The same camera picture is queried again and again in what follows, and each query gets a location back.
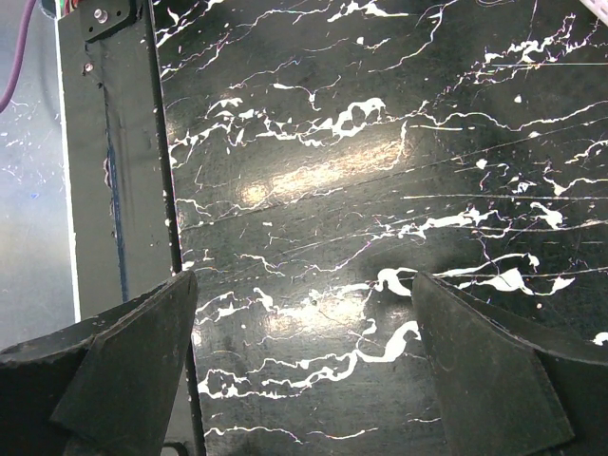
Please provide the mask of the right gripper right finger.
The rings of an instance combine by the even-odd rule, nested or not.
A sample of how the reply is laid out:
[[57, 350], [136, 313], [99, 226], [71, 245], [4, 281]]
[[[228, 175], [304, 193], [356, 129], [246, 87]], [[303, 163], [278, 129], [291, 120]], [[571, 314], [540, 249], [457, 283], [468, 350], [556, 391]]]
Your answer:
[[427, 273], [412, 304], [451, 454], [606, 454], [606, 347]]

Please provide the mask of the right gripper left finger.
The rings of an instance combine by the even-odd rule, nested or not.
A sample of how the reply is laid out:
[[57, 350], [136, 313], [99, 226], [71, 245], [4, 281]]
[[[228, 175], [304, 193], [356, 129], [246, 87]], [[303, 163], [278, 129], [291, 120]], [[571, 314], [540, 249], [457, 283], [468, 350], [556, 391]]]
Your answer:
[[4, 455], [159, 455], [198, 285], [181, 272], [60, 331], [1, 351]]

